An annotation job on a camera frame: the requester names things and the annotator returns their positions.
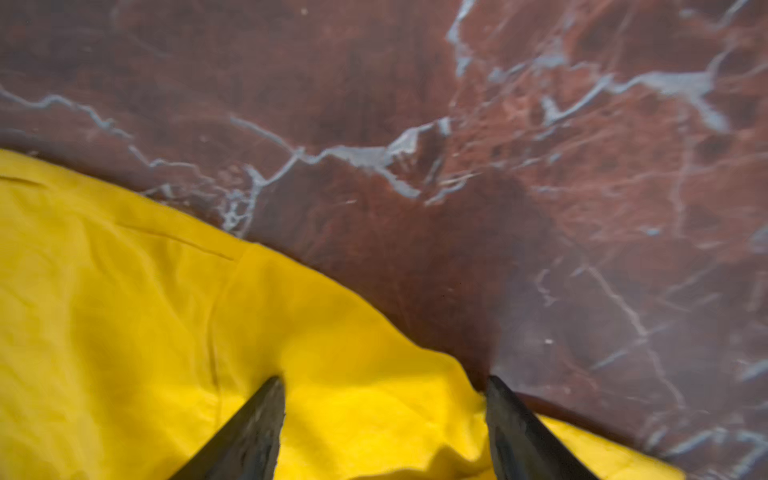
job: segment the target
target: brown marble tabletop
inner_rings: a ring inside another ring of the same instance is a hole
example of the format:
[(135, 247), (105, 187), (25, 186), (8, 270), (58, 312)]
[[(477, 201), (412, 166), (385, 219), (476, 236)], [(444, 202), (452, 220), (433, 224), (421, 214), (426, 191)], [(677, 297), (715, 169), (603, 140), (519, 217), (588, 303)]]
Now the brown marble tabletop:
[(0, 26), (0, 146), (298, 259), (479, 388), (768, 478), (766, 0), (5, 0)]

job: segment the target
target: yellow cloth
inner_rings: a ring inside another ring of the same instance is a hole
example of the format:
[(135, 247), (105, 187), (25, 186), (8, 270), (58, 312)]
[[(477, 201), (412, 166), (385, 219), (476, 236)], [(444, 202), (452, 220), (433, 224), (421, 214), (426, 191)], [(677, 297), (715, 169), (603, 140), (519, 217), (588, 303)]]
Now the yellow cloth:
[[(493, 478), (484, 399), (324, 276), (0, 151), (0, 478), (165, 480), (270, 376), (278, 480)], [(545, 420), (602, 478), (682, 478)]]

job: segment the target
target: yellow shirt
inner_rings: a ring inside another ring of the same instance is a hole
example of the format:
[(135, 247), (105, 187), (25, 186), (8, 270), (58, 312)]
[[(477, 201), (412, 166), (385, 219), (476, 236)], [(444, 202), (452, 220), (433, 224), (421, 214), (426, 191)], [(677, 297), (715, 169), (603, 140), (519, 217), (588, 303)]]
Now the yellow shirt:
[[(273, 375), (277, 480), (493, 478), (458, 362), (332, 280), (7, 151), (0, 205), (0, 478), (165, 480)], [(545, 421), (602, 478), (682, 478)]]

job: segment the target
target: yellow fabric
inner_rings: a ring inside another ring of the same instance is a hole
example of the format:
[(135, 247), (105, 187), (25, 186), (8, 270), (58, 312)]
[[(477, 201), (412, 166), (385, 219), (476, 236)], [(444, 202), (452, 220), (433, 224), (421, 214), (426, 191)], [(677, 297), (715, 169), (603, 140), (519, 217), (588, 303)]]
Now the yellow fabric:
[[(7, 151), (0, 205), (0, 478), (166, 479), (276, 374), (278, 480), (493, 478), (461, 366), (324, 276)], [(602, 478), (682, 478), (545, 421)]]

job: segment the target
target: red marble surface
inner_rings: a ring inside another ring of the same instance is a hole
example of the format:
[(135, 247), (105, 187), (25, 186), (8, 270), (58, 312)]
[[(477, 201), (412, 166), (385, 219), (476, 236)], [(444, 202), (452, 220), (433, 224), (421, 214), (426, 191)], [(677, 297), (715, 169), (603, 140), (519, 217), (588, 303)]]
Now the red marble surface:
[(768, 2), (11, 0), (0, 145), (265, 243), (417, 343), (768, 478)]

